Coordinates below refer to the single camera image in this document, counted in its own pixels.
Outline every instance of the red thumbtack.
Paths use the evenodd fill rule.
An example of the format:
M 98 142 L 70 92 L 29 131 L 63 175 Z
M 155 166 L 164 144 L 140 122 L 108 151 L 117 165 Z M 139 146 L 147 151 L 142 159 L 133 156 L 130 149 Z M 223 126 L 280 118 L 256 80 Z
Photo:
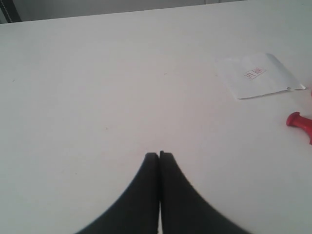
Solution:
M 294 112 L 288 116 L 286 120 L 287 126 L 299 127 L 303 129 L 310 137 L 310 145 L 312 145 L 312 120 L 300 116 L 299 112 Z

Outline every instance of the white paper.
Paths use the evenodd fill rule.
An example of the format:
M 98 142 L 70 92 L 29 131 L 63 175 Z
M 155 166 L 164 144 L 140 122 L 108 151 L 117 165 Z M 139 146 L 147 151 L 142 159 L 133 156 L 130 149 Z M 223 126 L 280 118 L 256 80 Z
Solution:
M 237 99 L 253 98 L 305 86 L 271 54 L 217 60 L 218 75 L 225 80 Z

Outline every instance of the white table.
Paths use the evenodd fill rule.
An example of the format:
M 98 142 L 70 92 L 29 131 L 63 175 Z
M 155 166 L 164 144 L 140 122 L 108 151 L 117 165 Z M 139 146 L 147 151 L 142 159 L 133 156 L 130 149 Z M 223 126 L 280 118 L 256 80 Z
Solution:
M 312 3 L 249 0 L 0 25 L 0 233 L 70 234 L 146 152 L 255 234 L 311 233 L 310 90 L 235 100 L 213 61 L 274 54 L 312 86 Z

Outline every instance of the red stamp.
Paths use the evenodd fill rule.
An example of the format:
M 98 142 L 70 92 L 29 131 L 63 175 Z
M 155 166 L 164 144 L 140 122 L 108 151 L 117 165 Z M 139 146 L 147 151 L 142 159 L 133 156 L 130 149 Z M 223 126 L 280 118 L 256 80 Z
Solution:
M 249 80 L 253 80 L 257 76 L 261 75 L 262 73 L 266 72 L 267 70 L 263 68 L 256 67 L 248 72 L 245 73 L 245 77 L 247 77 Z

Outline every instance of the red pushpin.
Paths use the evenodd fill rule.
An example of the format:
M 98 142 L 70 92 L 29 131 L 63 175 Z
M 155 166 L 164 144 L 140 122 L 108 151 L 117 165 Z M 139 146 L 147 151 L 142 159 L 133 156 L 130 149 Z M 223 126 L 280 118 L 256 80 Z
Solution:
M 312 145 L 312 120 L 300 116 L 299 112 L 294 112 L 288 116 L 286 120 L 287 126 L 299 127 L 303 129 L 310 137 L 310 145 Z

